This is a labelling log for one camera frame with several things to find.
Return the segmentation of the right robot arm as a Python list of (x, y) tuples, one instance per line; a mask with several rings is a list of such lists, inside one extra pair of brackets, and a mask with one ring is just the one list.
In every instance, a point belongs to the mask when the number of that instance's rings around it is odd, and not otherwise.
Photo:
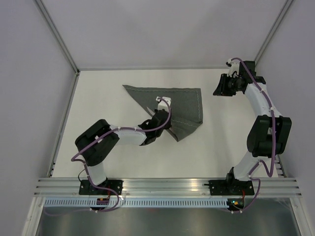
[(248, 134), (247, 152), (242, 160), (231, 168), (225, 180), (214, 181), (230, 194), (247, 187), (260, 166), (264, 167), (268, 177), (273, 176), (275, 157), (284, 152), (292, 126), (291, 119), (282, 116), (275, 108), (263, 82), (221, 74), (213, 95), (234, 96), (239, 91), (249, 100), (256, 119)]

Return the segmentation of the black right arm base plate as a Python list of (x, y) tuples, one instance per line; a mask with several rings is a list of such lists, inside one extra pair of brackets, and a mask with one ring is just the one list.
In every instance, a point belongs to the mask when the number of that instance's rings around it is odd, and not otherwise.
[(253, 196), (255, 194), (252, 181), (210, 180), (207, 185), (211, 196)]

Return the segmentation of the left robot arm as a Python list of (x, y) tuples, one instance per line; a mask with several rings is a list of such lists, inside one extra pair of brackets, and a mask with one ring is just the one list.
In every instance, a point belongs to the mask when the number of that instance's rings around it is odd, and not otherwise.
[(107, 190), (107, 176), (103, 161), (118, 145), (146, 146), (171, 127), (171, 113), (166, 109), (155, 109), (151, 119), (136, 127), (118, 127), (100, 119), (81, 134), (75, 145), (78, 154), (83, 156), (87, 176), (92, 181), (90, 189), (101, 195)]

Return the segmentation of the grey cloth napkin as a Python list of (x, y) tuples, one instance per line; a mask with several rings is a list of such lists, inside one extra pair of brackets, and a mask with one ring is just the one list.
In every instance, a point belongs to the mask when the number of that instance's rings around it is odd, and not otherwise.
[(123, 85), (128, 94), (146, 111), (157, 108), (156, 97), (171, 98), (170, 135), (180, 142), (203, 123), (200, 88), (142, 88)]

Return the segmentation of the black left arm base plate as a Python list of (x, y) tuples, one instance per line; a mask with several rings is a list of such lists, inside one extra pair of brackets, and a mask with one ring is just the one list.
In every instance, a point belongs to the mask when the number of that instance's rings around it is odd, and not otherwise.
[(106, 180), (97, 187), (92, 186), (89, 180), (82, 180), (79, 187), (79, 195), (121, 195), (123, 190), (122, 180)]

